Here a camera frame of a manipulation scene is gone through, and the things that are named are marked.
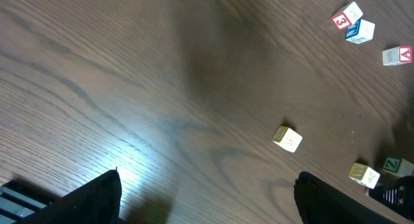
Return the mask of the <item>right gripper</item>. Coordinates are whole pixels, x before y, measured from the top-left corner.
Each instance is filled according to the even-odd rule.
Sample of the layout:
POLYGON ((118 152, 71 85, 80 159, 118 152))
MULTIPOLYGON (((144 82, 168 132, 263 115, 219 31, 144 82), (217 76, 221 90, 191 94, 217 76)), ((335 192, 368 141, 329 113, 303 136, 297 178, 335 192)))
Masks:
POLYGON ((401 177, 374 189, 369 188, 368 196, 413 221, 413 176, 401 177))

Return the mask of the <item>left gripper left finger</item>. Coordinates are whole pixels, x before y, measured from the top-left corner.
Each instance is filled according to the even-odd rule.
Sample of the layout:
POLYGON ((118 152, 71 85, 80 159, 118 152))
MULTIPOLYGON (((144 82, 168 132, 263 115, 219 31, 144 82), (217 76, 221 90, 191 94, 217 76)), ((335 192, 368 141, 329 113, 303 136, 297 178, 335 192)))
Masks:
POLYGON ((19 220, 29 224, 118 223, 122 185, 117 170, 109 170, 56 202, 19 220))

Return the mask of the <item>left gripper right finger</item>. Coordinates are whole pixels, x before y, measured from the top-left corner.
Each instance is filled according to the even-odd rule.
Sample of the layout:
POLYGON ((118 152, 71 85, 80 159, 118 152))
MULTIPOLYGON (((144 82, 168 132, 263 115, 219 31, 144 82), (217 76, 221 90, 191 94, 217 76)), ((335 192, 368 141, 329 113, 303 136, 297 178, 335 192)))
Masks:
POLYGON ((295 180, 294 200, 304 224, 393 224, 309 172, 295 180))

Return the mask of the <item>white block teal side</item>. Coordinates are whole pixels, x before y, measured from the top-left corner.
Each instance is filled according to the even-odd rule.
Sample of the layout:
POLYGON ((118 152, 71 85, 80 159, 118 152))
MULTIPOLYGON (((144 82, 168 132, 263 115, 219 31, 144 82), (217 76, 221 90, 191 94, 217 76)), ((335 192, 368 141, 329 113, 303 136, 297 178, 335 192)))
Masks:
POLYGON ((293 129, 286 126, 280 126, 273 136, 272 141, 284 150, 294 153, 302 139, 303 137, 293 129))

